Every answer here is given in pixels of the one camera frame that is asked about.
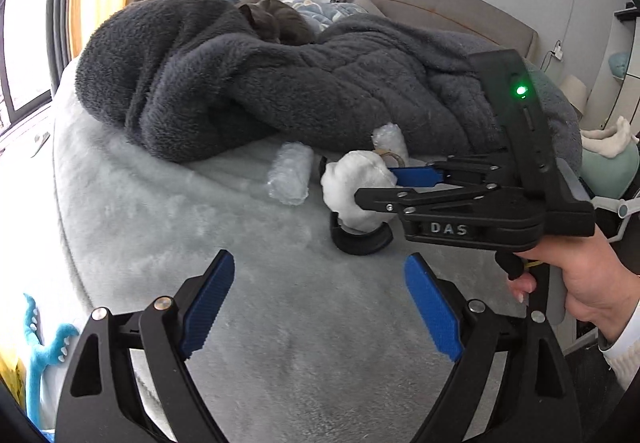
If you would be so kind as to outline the white sleeve forearm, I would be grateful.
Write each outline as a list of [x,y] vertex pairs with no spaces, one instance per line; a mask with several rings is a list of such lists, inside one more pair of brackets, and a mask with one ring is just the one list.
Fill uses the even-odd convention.
[[614,342],[598,333],[598,345],[617,383],[627,391],[640,367],[640,304],[636,305],[627,325]]

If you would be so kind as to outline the person right hand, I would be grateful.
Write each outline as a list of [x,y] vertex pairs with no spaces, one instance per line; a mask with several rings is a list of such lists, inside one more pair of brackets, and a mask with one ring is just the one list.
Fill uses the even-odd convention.
[[567,311],[597,326],[608,342],[620,337],[639,302],[639,276],[620,262],[601,231],[591,237],[546,236],[518,256],[560,269]]

